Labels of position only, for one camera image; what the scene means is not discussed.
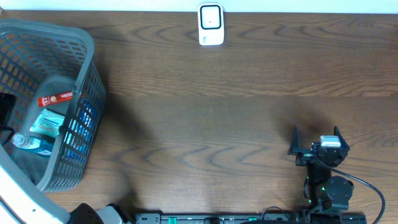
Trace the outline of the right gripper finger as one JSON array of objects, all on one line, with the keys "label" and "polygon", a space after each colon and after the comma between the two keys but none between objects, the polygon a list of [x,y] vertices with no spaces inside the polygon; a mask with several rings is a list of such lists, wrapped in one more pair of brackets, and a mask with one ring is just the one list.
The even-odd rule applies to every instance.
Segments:
[{"label": "right gripper finger", "polygon": [[349,146],[346,143],[346,141],[344,140],[344,138],[342,137],[342,135],[341,135],[341,133],[340,133],[340,131],[339,131],[337,126],[334,127],[333,134],[338,137],[338,139],[340,141],[340,144],[341,144],[342,150],[348,150]]},{"label": "right gripper finger", "polygon": [[299,149],[300,149],[299,132],[298,132],[297,127],[295,126],[292,142],[290,144],[290,150],[291,151],[299,151]]}]

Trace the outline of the blue Oreo packet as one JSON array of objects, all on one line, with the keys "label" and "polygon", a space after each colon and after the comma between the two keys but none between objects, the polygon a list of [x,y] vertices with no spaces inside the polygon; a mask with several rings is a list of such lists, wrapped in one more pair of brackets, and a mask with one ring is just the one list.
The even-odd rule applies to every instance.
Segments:
[{"label": "blue Oreo packet", "polygon": [[79,103],[74,113],[75,118],[68,125],[64,143],[67,145],[65,158],[81,163],[86,161],[83,155],[87,157],[91,148],[98,111],[88,98],[81,98]]}]

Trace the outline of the mint green snack packet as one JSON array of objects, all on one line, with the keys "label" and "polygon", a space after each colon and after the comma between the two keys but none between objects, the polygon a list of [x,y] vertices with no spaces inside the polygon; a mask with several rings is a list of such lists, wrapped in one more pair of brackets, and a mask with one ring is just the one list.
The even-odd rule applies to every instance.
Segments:
[{"label": "mint green snack packet", "polygon": [[56,138],[60,134],[60,126],[65,120],[64,115],[55,113],[48,109],[42,110],[29,131]]}]

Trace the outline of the blue liquid bottle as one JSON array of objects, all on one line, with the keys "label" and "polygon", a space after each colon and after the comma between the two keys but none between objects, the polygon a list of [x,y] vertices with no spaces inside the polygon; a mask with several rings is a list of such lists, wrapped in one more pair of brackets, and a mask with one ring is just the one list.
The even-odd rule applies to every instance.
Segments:
[{"label": "blue liquid bottle", "polygon": [[52,154],[53,144],[37,137],[16,133],[12,137],[12,143],[19,149],[33,152],[40,156],[51,156]]}]

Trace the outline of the red snack stick packet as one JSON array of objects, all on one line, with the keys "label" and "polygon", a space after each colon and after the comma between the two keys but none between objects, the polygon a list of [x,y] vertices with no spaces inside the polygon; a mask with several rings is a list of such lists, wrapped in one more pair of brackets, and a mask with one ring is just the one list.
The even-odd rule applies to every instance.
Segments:
[{"label": "red snack stick packet", "polygon": [[57,93],[51,96],[43,96],[37,99],[39,107],[45,107],[48,105],[54,105],[58,103],[63,103],[65,101],[69,101],[73,98],[72,91]]}]

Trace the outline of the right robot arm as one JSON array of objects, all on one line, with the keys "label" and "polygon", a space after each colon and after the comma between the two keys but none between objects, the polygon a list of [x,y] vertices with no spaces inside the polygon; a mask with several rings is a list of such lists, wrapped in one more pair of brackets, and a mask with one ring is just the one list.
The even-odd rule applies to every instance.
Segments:
[{"label": "right robot arm", "polygon": [[340,165],[350,150],[337,127],[331,136],[320,136],[310,148],[300,146],[298,129],[294,129],[289,154],[295,165],[307,168],[303,194],[310,209],[320,213],[341,213],[349,208],[353,183],[342,176],[333,176],[332,168]]}]

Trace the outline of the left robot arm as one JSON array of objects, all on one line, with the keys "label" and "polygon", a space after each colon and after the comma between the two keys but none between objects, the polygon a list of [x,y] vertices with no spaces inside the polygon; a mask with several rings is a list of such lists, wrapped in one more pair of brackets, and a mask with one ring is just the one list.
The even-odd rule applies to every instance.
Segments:
[{"label": "left robot arm", "polygon": [[43,194],[1,148],[1,223],[134,223],[117,205],[94,210],[82,203],[66,211]]}]

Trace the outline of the white barcode scanner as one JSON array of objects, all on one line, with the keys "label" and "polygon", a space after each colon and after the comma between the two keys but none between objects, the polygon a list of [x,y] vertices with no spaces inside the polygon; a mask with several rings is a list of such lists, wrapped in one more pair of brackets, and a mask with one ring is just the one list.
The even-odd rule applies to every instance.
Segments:
[{"label": "white barcode scanner", "polygon": [[202,46],[221,45],[224,42],[222,5],[216,2],[199,5],[197,18],[199,44]]}]

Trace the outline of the grey plastic basket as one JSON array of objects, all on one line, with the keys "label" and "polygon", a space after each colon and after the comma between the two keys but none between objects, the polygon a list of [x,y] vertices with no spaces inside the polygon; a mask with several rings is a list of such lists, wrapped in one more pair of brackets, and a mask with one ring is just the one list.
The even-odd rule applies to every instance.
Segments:
[{"label": "grey plastic basket", "polygon": [[[65,191],[82,179],[103,115],[106,90],[95,67],[95,45],[82,29],[19,19],[1,20],[1,146],[25,176],[43,192]],[[43,107],[37,99],[72,91],[73,98],[45,108],[65,117],[56,138],[29,131]],[[66,159],[65,135],[81,98],[98,111],[86,161]],[[27,152],[12,143],[16,133],[53,144],[51,156]]]}]

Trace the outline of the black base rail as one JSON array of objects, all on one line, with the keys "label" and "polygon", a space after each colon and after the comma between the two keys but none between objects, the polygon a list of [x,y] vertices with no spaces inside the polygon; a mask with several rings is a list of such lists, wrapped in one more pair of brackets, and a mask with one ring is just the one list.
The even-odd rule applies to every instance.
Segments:
[{"label": "black base rail", "polygon": [[136,213],[134,220],[137,224],[263,224],[263,223],[290,223],[290,224],[366,224],[364,215],[320,215],[313,214],[308,218],[293,214],[266,213],[258,214],[207,214],[181,215],[159,213]]}]

